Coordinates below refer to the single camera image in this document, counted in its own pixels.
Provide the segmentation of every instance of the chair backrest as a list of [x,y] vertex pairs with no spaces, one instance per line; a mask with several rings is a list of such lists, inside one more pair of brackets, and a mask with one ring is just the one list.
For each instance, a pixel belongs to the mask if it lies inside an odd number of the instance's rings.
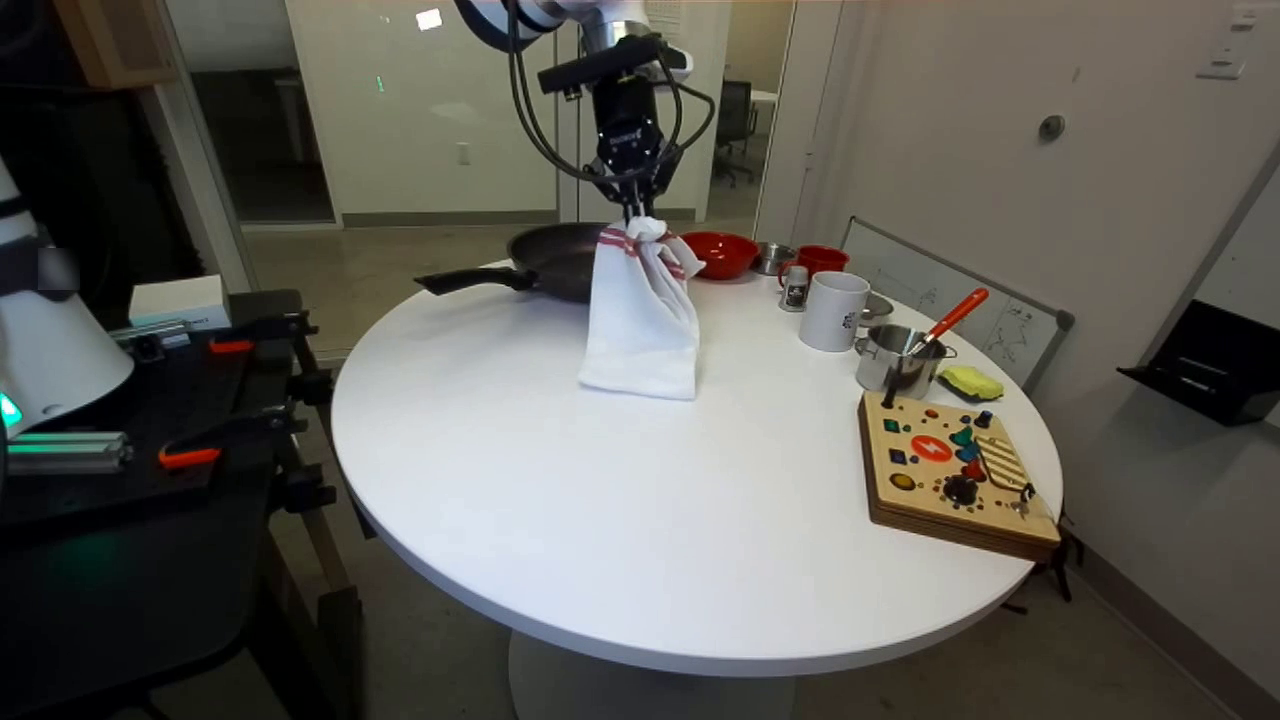
[[752,80],[723,80],[714,140],[744,140],[744,136],[752,136]]

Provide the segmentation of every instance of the white round table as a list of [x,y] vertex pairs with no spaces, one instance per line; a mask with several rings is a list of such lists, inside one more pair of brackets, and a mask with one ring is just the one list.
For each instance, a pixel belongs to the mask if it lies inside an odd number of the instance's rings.
[[[768,279],[696,279],[691,300],[705,344],[685,405],[578,388],[589,307],[508,289],[409,295],[351,348],[333,405],[369,518],[513,631],[673,676],[882,665],[1031,570],[868,518],[855,350],[803,348]],[[907,307],[890,319],[926,326]],[[1054,443],[1002,388],[993,411],[1054,514]]]

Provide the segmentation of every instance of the red cup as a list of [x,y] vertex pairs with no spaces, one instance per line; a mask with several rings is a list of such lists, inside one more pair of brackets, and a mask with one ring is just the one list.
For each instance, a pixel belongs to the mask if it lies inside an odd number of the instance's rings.
[[796,248],[796,262],[803,262],[806,275],[814,275],[814,270],[845,270],[848,251],[845,251],[845,248],[831,248],[831,245],[801,245],[801,248]]

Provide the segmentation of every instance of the gray floor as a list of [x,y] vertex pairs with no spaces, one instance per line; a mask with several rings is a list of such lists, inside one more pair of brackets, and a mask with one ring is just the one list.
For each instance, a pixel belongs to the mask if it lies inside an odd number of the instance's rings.
[[[300,289],[319,323],[315,348],[341,357],[360,332],[412,295],[412,275],[504,255],[525,225],[421,225],[351,230],[254,230],[249,255],[261,289]],[[379,540],[357,532],[351,507],[327,507],[369,621],[369,715],[372,720],[508,720],[508,631],[453,603],[412,577]],[[303,588],[319,590],[319,568],[295,514],[273,518]],[[1051,577],[1021,590],[1027,613],[993,613],[974,629],[920,657],[806,676],[796,693],[801,720],[907,720],[907,715],[1123,715],[1123,720],[1221,720],[1222,710],[1189,678],[1129,617],[1078,570],[1075,599],[1061,599]],[[254,665],[232,665],[155,693],[174,720],[283,715]]]

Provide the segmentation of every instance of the red bowl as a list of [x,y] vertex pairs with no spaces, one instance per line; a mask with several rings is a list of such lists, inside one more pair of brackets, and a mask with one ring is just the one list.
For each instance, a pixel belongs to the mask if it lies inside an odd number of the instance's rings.
[[708,268],[705,279],[734,279],[752,268],[758,245],[733,230],[689,230],[685,245],[691,255],[700,255]]

